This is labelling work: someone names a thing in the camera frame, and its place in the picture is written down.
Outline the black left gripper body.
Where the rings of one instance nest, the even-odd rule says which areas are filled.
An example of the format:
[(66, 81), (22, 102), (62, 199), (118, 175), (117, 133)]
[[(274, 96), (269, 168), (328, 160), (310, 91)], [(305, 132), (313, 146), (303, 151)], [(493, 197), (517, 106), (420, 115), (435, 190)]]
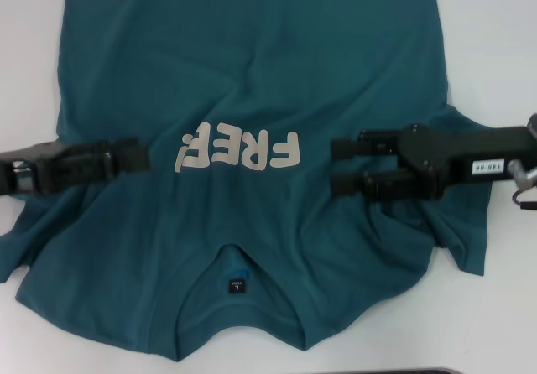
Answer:
[(39, 143), (0, 153), (0, 196), (52, 195), (108, 179), (108, 142)]

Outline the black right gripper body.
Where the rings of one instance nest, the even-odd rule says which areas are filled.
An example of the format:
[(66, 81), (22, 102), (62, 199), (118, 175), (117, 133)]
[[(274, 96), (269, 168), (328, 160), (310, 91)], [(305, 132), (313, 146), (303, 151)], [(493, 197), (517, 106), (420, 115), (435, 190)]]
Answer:
[(415, 125), (399, 134), (398, 151), (425, 197), (436, 200), (450, 186), (512, 179), (508, 164), (514, 159), (529, 170), (529, 128), (446, 131)]

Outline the teal FREE! print t-shirt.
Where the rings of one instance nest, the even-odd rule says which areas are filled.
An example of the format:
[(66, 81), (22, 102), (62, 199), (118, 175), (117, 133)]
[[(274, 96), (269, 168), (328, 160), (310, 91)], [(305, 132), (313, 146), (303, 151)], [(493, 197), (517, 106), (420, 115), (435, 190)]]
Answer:
[(330, 142), (447, 102), (436, 0), (65, 0), (57, 132), (136, 136), (149, 171), (29, 198), (0, 283), (54, 325), (179, 360), (251, 326), (302, 350), (425, 275), (482, 275), (487, 184), (439, 202), (334, 199)]

